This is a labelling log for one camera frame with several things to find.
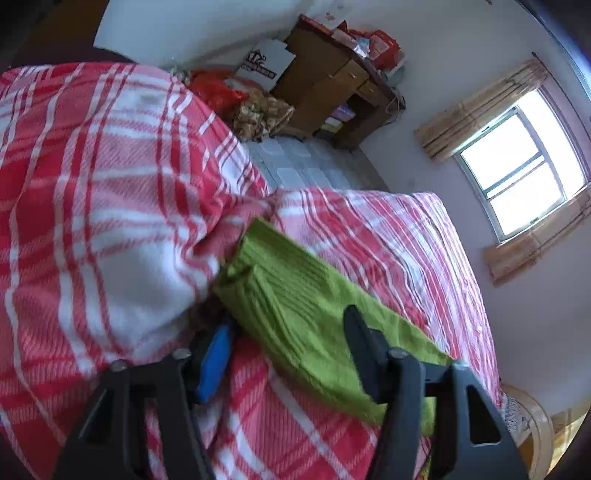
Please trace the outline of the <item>green knitted sweater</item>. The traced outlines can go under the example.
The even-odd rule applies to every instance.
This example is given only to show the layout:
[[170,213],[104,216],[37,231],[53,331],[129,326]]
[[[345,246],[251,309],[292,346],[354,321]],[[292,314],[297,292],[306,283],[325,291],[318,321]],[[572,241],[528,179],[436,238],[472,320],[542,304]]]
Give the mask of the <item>green knitted sweater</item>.
[[325,405],[370,424],[381,424],[386,408],[363,392],[342,326],[346,307],[355,305],[392,346],[424,362],[452,361],[417,326],[263,219],[250,223],[213,292],[277,370]]

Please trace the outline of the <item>grey patterned pillow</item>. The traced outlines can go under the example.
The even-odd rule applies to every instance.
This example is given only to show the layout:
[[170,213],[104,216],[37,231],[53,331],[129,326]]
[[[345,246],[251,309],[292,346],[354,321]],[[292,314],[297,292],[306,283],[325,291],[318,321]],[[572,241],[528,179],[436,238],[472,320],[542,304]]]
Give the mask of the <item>grey patterned pillow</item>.
[[531,433],[529,413],[512,396],[504,393],[501,416],[514,442],[520,446]]

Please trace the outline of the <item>cream wooden headboard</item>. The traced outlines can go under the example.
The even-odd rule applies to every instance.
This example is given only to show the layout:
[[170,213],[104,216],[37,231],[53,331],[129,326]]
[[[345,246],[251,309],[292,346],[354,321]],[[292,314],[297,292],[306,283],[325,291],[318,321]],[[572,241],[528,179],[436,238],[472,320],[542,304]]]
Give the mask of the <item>cream wooden headboard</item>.
[[530,416],[531,433],[517,446],[529,478],[545,479],[570,447],[590,404],[581,402],[551,416],[525,391],[510,385],[504,385],[503,390],[517,400]]

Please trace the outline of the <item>beige right curtain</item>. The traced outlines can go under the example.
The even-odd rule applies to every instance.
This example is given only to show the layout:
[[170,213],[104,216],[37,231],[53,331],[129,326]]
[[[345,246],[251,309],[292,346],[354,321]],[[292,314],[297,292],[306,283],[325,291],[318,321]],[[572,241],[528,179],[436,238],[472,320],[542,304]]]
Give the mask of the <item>beige right curtain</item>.
[[590,217],[590,184],[521,233],[483,250],[492,283],[506,284],[528,270]]

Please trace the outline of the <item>beige curtain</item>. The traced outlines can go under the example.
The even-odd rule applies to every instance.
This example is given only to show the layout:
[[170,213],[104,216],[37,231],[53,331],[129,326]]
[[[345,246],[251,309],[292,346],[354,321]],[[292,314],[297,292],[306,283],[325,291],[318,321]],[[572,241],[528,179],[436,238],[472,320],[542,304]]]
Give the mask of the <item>beige curtain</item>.
[[415,137],[434,163],[444,162],[518,100],[537,90],[549,75],[539,59],[528,59],[489,86],[437,114],[415,130]]
[[521,233],[483,250],[492,283],[506,284],[528,270],[590,217],[590,184]]

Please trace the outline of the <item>red white plaid bedsheet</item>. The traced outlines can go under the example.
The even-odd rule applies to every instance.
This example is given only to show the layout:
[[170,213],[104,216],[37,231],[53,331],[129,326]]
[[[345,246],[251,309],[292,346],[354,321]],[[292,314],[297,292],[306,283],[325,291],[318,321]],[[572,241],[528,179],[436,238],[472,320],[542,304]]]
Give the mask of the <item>red white plaid bedsheet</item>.
[[[504,391],[481,290],[432,193],[273,190],[169,74],[124,63],[1,77],[1,437],[52,476],[99,374],[185,347],[228,312],[213,284],[269,222]],[[245,332],[197,414],[220,479],[361,479],[379,425],[325,405]]]

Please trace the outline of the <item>beige left curtain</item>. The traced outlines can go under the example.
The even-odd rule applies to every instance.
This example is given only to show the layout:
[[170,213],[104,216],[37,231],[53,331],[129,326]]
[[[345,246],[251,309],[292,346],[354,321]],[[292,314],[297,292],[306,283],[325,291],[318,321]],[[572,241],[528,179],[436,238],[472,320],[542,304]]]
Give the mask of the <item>beige left curtain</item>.
[[437,114],[415,130],[415,137],[434,163],[444,162],[518,100],[537,90],[549,75],[539,59],[528,59],[489,86]]

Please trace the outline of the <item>floral patterned cloth bundle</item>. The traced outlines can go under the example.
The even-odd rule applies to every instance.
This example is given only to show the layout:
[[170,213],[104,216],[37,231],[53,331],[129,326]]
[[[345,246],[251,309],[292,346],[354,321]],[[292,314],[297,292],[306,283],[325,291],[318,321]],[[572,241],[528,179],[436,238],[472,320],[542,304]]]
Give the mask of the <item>floral patterned cloth bundle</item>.
[[273,137],[294,115],[294,106],[257,88],[246,87],[246,98],[229,116],[229,127],[240,142]]

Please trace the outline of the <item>red plastic bag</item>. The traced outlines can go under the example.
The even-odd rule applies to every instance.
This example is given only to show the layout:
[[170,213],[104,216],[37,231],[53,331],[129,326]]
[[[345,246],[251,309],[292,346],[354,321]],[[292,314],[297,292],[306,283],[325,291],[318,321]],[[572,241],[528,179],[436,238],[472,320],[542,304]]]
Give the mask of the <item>red plastic bag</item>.
[[232,89],[225,83],[232,76],[233,73],[226,69],[195,70],[191,74],[188,89],[215,114],[226,117],[249,97],[245,91]]

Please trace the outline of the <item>brown wooden desk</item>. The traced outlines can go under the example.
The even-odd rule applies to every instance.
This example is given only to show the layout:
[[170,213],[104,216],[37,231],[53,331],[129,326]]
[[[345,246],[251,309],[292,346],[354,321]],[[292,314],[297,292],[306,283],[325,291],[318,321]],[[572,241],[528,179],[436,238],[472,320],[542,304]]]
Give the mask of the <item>brown wooden desk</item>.
[[404,97],[370,61],[307,16],[297,20],[286,44],[295,58],[271,91],[294,107],[281,135],[325,135],[336,149],[354,150],[406,110]]

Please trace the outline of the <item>red items on desk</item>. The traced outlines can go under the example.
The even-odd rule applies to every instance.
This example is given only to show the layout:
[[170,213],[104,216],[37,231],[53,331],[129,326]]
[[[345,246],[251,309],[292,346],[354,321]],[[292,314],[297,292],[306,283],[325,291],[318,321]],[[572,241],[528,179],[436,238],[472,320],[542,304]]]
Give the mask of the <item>red items on desk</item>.
[[362,59],[368,60],[388,77],[407,63],[407,56],[398,41],[383,30],[358,30],[349,27],[345,19],[331,14],[308,18],[308,21]]

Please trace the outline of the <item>white paper bag black print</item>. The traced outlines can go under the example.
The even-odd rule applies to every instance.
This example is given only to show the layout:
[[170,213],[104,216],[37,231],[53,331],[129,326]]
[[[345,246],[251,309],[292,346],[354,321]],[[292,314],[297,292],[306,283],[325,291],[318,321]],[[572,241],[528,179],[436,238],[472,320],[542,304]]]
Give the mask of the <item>white paper bag black print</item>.
[[293,63],[296,56],[287,50],[287,44],[280,40],[266,39],[249,50],[245,59],[235,71],[235,76],[252,81],[265,91],[276,87],[280,76]]

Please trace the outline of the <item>window with white frame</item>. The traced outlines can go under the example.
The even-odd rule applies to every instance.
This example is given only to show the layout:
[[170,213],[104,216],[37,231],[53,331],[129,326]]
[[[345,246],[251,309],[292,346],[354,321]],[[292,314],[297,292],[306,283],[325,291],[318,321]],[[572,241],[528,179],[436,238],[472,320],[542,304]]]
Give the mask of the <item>window with white frame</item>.
[[541,87],[455,154],[499,241],[526,231],[588,182],[586,141],[576,120]]

